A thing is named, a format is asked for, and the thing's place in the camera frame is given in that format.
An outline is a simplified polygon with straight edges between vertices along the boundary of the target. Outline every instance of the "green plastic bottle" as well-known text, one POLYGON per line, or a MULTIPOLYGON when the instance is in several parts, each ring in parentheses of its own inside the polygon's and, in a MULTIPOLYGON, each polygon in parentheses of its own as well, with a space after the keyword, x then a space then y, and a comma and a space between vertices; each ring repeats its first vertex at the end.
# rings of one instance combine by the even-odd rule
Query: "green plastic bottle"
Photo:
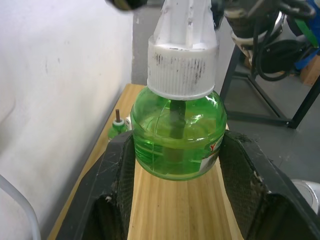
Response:
POLYGON ((226 121, 216 92, 197 100, 177 101, 145 87, 131 111, 135 157, 159 178, 196 178, 216 162, 226 121))
POLYGON ((148 44, 148 79, 131 110, 135 156, 149 173, 190 180, 217 160, 226 112, 214 92, 211 1, 166 0, 148 44))
POLYGON ((115 110, 115 120, 112 122, 112 127, 108 131, 108 140, 109 142, 115 138, 115 136, 125 133, 128 129, 125 125, 125 121, 120 118, 120 111, 119 109, 115 110))

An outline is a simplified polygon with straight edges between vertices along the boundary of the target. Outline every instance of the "white plastic cap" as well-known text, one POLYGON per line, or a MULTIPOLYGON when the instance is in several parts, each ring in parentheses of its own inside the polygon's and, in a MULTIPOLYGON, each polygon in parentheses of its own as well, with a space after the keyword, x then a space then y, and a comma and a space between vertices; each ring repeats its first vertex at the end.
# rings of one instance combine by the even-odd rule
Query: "white plastic cap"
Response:
POLYGON ((148 88, 173 100, 209 95, 218 43, 211 0, 165 0, 148 48, 148 88))

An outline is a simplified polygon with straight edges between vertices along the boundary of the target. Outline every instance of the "cardboard box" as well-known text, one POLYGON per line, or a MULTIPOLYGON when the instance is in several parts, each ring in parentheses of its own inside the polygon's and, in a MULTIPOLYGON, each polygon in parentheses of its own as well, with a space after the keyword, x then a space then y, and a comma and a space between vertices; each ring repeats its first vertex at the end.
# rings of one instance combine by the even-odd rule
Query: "cardboard box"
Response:
POLYGON ((316 55, 308 66, 302 69, 300 78, 306 85, 312 86, 320 76, 320 56, 316 55))

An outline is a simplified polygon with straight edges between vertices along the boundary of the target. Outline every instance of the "bottle label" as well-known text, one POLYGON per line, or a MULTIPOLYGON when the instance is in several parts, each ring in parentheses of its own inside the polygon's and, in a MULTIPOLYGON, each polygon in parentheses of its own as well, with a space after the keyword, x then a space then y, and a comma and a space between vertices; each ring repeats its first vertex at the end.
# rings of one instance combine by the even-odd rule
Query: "bottle label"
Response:
POLYGON ((212 168, 212 166, 215 164, 218 155, 219 155, 219 150, 220 150, 220 146, 222 143, 222 140, 224 139, 224 136, 222 135, 218 141, 216 142, 212 142, 210 144, 208 144, 205 148, 210 150, 210 155, 208 157, 205 157, 202 159, 201 161, 201 165, 200 165, 200 169, 199 169, 199 173, 205 173, 206 171, 208 171, 209 169, 212 168))

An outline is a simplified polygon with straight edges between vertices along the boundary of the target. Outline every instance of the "wooden plank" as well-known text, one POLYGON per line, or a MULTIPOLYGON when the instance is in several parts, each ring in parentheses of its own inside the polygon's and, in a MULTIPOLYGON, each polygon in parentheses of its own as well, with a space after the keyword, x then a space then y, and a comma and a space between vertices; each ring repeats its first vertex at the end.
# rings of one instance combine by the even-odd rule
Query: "wooden plank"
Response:
MULTIPOLYGON (((126 117, 143 88, 128 84, 116 104, 126 117)), ((49 239, 55 239, 82 177, 102 155, 108 144, 113 112, 90 155, 49 239)), ((228 200, 220 162, 205 175, 190 181, 168 181, 135 165, 134 191, 128 240, 242 240, 228 200)))

